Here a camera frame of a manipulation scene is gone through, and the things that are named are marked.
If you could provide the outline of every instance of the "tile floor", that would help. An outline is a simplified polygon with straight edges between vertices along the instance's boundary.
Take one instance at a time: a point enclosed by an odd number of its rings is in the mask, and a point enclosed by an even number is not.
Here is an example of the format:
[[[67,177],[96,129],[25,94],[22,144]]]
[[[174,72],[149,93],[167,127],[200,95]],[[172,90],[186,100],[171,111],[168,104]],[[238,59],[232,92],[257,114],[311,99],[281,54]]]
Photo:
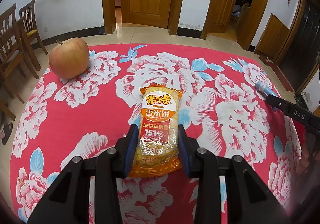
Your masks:
[[[182,36],[171,36],[168,34],[166,29],[137,26],[129,23],[118,23],[117,29],[113,34],[110,35],[99,35],[84,37],[83,39],[87,42],[89,46],[101,45],[101,44],[117,44],[117,43],[166,43],[166,44],[176,44],[185,45],[193,47],[205,47],[208,49],[215,49],[223,52],[233,53],[237,55],[242,55],[248,58],[257,60],[262,68],[266,71],[272,82],[275,84],[276,88],[282,95],[284,99],[290,102],[294,102],[293,93],[285,90],[280,80],[273,72],[270,67],[267,67],[259,60],[259,56],[243,50],[236,42],[224,38],[219,38],[216,36],[208,35],[207,40],[188,38]],[[56,44],[46,46],[47,51],[50,53]],[[35,50],[39,63],[41,64],[41,71],[38,75],[42,75],[46,68],[48,67],[48,56],[45,55],[41,49]],[[27,101],[33,88],[35,87],[37,80],[31,75],[31,73],[25,68],[27,74],[27,80],[22,78],[22,76],[16,72],[13,75],[14,82],[19,88],[20,96],[23,100]],[[7,100],[9,102],[9,109],[16,115],[16,120],[13,122],[13,131],[11,137],[9,138],[7,144],[3,146],[0,144],[0,192],[6,199],[9,206],[12,208],[12,201],[9,189],[9,174],[10,174],[10,158],[11,149],[13,145],[13,138],[17,129],[20,116],[22,114],[24,105],[15,97],[13,100],[8,97],[3,89],[0,90],[0,98]]]

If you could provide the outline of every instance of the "red floral tablecloth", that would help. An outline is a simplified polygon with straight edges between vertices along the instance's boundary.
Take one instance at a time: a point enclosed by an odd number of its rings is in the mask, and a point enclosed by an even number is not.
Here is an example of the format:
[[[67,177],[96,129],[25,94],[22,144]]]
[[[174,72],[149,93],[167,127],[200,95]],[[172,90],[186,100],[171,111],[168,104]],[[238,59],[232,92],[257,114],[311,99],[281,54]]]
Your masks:
[[[242,155],[289,211],[291,181],[301,155],[293,122],[274,112],[254,85],[274,85],[258,62],[206,48],[165,44],[90,47],[90,66],[72,80],[50,69],[21,116],[10,161],[15,213],[32,210],[72,157],[97,156],[139,124],[140,87],[181,89],[179,123],[216,155]],[[221,177],[222,223],[226,188]],[[182,170],[150,179],[118,179],[124,223],[193,223],[198,180]],[[94,179],[89,223],[94,223]]]

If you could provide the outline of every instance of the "snack bag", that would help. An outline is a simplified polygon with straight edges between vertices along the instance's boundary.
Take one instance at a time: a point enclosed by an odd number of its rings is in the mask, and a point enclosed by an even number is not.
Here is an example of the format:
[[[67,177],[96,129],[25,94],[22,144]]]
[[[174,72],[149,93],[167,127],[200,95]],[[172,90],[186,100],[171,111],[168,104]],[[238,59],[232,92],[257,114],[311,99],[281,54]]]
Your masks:
[[[154,177],[181,168],[178,111],[182,92],[162,85],[141,88],[139,141],[129,177]]]

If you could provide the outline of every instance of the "person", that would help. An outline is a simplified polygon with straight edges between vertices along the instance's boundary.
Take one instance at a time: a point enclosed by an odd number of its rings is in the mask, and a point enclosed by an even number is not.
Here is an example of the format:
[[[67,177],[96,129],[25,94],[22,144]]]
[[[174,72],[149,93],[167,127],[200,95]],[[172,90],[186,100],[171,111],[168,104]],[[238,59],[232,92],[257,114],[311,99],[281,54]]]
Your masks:
[[[3,122],[4,121],[4,113],[3,112],[0,114],[0,120],[1,120],[0,139],[2,141],[2,144],[6,145],[7,141],[9,140],[9,137],[12,133],[13,124],[12,123],[4,124],[4,122]]]

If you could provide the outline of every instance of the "chair back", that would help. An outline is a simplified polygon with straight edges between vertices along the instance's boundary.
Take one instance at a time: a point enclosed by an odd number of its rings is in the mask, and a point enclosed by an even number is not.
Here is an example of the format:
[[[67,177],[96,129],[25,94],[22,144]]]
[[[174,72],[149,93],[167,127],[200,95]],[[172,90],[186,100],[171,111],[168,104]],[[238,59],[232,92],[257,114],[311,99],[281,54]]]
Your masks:
[[[16,6],[15,3],[0,15],[0,70],[21,46],[16,23]]]
[[[32,0],[25,7],[20,9],[20,18],[25,17],[23,23],[27,32],[37,30],[36,18],[35,18],[35,1]]]

